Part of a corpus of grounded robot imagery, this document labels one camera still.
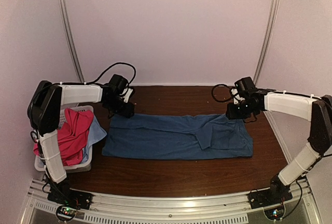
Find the dark blue polo shirt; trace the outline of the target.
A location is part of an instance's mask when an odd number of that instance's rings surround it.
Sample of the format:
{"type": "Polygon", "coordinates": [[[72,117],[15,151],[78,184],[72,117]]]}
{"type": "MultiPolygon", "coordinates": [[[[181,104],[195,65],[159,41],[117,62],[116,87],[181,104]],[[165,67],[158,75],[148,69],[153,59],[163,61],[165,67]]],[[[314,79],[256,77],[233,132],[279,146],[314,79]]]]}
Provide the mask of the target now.
{"type": "Polygon", "coordinates": [[[211,160],[253,156],[242,120],[224,114],[114,116],[102,155],[147,160],[211,160]]]}

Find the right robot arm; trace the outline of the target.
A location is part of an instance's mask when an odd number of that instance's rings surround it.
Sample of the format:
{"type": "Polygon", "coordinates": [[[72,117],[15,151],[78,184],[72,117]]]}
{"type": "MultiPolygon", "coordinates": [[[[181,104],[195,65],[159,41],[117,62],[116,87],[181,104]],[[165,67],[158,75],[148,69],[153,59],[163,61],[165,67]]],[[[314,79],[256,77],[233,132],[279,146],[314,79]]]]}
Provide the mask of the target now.
{"type": "Polygon", "coordinates": [[[307,141],[291,162],[270,181],[266,200],[277,204],[289,191],[289,186],[300,176],[310,172],[331,148],[331,96],[258,88],[251,77],[244,77],[229,89],[228,119],[256,118],[262,112],[285,115],[303,122],[307,141]]]}

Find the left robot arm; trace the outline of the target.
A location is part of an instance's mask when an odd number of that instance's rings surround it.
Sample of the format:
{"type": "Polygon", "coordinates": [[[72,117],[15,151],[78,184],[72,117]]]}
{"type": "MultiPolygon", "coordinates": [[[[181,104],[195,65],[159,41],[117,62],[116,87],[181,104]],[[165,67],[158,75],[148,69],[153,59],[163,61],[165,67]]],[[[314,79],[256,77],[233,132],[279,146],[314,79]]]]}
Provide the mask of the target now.
{"type": "Polygon", "coordinates": [[[106,84],[92,82],[39,83],[27,108],[31,127],[36,132],[39,155],[55,198],[63,205],[75,200],[73,191],[65,184],[67,174],[61,161],[58,145],[58,125],[63,105],[74,103],[101,103],[114,114],[131,118],[134,105],[129,99],[133,93],[130,81],[114,74],[106,84]]]}

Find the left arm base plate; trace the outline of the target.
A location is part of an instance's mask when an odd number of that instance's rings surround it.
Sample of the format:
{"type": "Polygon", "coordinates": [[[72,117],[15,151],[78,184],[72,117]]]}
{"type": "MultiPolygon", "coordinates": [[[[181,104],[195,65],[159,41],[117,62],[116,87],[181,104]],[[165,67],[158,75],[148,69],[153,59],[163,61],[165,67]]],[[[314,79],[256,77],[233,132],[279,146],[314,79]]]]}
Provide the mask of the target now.
{"type": "Polygon", "coordinates": [[[89,210],[92,202],[92,194],[70,189],[69,195],[65,198],[59,192],[51,190],[48,193],[47,199],[71,208],[89,210]]]}

